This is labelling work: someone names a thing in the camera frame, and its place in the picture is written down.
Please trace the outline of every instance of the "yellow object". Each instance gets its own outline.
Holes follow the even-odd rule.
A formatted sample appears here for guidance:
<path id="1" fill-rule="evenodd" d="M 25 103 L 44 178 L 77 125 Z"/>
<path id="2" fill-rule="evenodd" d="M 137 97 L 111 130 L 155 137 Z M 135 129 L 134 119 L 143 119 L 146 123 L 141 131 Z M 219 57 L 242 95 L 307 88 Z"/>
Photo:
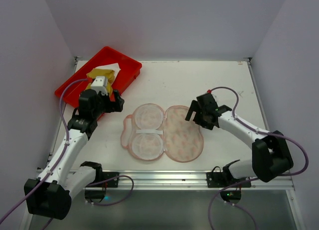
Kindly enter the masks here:
<path id="1" fill-rule="evenodd" d="M 94 68 L 91 72 L 87 73 L 86 76 L 90 77 L 90 78 L 93 78 L 93 79 L 98 77 L 98 76 L 106 77 L 108 79 L 108 83 L 106 85 L 106 91 L 109 93 L 109 95 L 111 95 L 112 92 L 113 92 L 111 84 L 115 80 L 114 73 L 115 72 L 113 70 Z M 91 83 L 88 84 L 86 89 L 90 89 L 90 88 L 91 88 Z"/>

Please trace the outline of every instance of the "white wall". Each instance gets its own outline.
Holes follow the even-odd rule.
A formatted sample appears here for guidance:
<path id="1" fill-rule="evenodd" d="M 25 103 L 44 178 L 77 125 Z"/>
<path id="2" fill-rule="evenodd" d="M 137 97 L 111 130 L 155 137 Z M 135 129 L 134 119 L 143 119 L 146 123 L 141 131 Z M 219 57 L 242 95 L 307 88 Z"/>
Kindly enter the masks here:
<path id="1" fill-rule="evenodd" d="M 251 57 L 284 0 L 46 0 L 73 55 L 109 45 L 133 58 Z"/>
<path id="2" fill-rule="evenodd" d="M 0 0 L 0 216 L 24 196 L 59 124 L 54 90 L 72 55 L 44 0 Z M 16 230 L 25 204 L 0 226 Z"/>
<path id="3" fill-rule="evenodd" d="M 286 0 L 253 58 L 253 72 L 271 130 L 308 151 L 310 165 L 293 178 L 308 229 L 318 229 L 318 0 Z M 294 170 L 304 158 L 293 149 Z"/>

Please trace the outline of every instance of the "white table surface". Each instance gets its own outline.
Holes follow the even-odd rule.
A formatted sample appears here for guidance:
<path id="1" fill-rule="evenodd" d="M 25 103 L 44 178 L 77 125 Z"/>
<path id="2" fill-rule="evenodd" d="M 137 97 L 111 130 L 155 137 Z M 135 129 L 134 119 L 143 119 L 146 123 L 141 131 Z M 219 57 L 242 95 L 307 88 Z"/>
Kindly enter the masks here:
<path id="1" fill-rule="evenodd" d="M 121 113 L 106 114 L 98 121 L 91 139 L 82 149 L 72 169 L 77 169 L 84 161 L 102 164 L 103 170 L 211 170 L 214 166 L 224 166 L 236 160 L 251 157 L 251 150 L 236 137 L 221 129 L 213 131 L 201 129 L 204 150 L 194 161 L 178 163 L 165 154 L 156 161 L 145 162 L 135 159 L 120 144 L 123 119 L 132 114 L 140 105 L 155 103 L 164 110 L 174 105 L 190 106 L 192 100 L 208 89 L 227 86 L 240 96 L 237 114 L 252 124 L 265 128 L 257 95 L 246 62 L 228 61 L 141 61 L 140 75 L 123 93 L 125 100 Z M 79 61 L 79 70 L 86 61 Z M 235 96 L 228 90 L 217 90 L 219 105 L 231 108 Z M 73 108 L 67 105 L 64 117 L 68 122 Z M 54 151 L 60 145 L 65 130 L 60 127 Z"/>

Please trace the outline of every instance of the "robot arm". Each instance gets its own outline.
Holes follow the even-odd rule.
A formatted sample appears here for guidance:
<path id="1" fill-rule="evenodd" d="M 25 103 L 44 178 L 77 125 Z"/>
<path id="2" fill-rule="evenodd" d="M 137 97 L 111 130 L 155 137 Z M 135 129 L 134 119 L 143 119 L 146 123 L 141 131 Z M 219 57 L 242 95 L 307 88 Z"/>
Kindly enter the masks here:
<path id="1" fill-rule="evenodd" d="M 293 160 L 284 139 L 260 134 L 258 132 L 270 132 L 259 129 L 236 116 L 256 129 L 251 131 L 235 119 L 231 108 L 225 105 L 219 107 L 211 93 L 201 95 L 197 97 L 197 101 L 192 101 L 186 116 L 187 121 L 190 120 L 193 112 L 196 113 L 193 119 L 196 124 L 210 130 L 214 126 L 222 128 L 243 141 L 252 150 L 251 159 L 235 160 L 223 167 L 221 174 L 225 183 L 254 176 L 269 182 L 293 167 Z"/>
<path id="2" fill-rule="evenodd" d="M 92 182 L 104 180 L 102 166 L 93 162 L 84 162 L 70 178 L 67 177 L 76 157 L 97 127 L 98 118 L 104 113 L 123 110 L 124 100 L 119 92 L 113 91 L 115 101 L 112 102 L 106 91 L 106 85 L 107 78 L 97 77 L 91 84 L 91 89 L 81 93 L 79 107 L 74 110 L 68 122 L 69 140 L 65 135 L 53 158 L 38 178 L 28 179 L 25 183 L 24 192 L 27 195 L 47 174 L 50 174 L 26 200 L 29 213 L 64 219 L 70 210 L 72 200 L 84 187 Z"/>

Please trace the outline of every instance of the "plastic container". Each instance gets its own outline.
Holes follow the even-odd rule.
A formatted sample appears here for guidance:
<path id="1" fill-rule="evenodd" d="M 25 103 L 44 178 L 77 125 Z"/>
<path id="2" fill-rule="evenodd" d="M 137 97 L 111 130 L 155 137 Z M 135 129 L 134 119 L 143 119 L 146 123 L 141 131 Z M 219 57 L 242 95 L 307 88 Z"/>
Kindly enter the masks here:
<path id="1" fill-rule="evenodd" d="M 172 106 L 164 112 L 152 103 L 139 106 L 123 121 L 122 147 L 144 161 L 157 160 L 164 153 L 180 163 L 195 160 L 203 151 L 204 138 L 195 122 L 185 120 L 188 110 Z"/>
<path id="2" fill-rule="evenodd" d="M 142 64 L 134 59 L 125 56 L 124 54 L 110 48 L 102 48 L 93 58 L 91 58 L 79 71 L 73 74 L 62 86 L 60 86 L 54 93 L 56 96 L 61 97 L 64 89 L 71 83 L 79 79 L 87 78 L 86 74 L 93 68 L 118 63 L 121 70 L 119 71 L 114 83 L 112 84 L 113 90 L 119 90 L 122 94 L 126 88 L 136 79 L 140 74 Z M 74 84 L 65 93 L 63 100 L 73 106 L 79 106 L 78 98 L 83 90 L 87 87 L 88 82 L 80 82 Z"/>

